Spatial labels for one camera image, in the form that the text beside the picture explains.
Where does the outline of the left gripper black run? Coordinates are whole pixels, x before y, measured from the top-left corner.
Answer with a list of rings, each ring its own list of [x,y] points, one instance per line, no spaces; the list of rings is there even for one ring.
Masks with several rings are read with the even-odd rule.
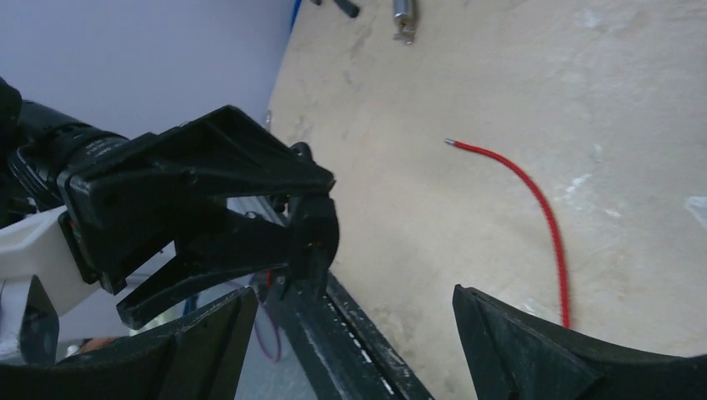
[[[176,240],[174,258],[117,305],[139,329],[194,294],[269,270],[323,295],[339,245],[334,184],[307,143],[288,146],[224,106],[66,168],[59,225],[82,280],[117,294],[183,221],[214,220],[229,199],[221,220]]]

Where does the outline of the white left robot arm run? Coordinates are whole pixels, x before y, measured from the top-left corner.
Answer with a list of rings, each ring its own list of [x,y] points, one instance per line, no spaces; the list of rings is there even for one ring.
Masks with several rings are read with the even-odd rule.
[[[234,106],[134,139],[1,85],[1,360],[53,364],[98,290],[138,330],[202,291],[279,270],[316,293],[338,250],[333,174]]]

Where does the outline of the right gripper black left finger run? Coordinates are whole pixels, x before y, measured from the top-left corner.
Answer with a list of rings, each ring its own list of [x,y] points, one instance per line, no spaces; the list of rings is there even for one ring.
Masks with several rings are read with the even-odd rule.
[[[243,287],[185,317],[48,366],[1,367],[3,399],[232,399],[258,310]]]

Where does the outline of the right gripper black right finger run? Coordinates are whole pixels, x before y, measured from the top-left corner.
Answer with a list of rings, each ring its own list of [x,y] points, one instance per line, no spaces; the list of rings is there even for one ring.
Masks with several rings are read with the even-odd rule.
[[[454,316],[479,399],[704,399],[706,357],[619,346],[455,286]]]

